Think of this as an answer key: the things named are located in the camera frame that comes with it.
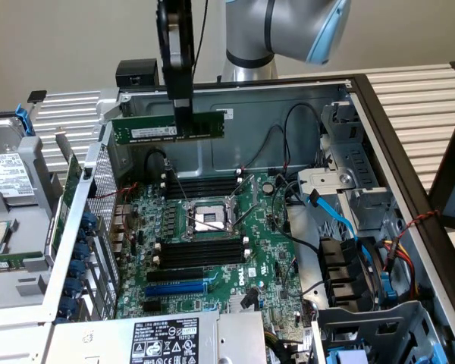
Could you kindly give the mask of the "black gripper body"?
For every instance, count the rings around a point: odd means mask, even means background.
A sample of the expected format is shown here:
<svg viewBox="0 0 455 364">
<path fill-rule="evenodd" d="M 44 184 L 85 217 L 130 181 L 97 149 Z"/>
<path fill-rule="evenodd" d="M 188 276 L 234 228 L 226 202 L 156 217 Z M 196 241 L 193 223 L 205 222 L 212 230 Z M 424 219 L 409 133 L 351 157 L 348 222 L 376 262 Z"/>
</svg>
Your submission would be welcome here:
<svg viewBox="0 0 455 364">
<path fill-rule="evenodd" d="M 168 98 L 191 99 L 195 61 L 191 1 L 157 1 L 156 26 Z"/>
</svg>

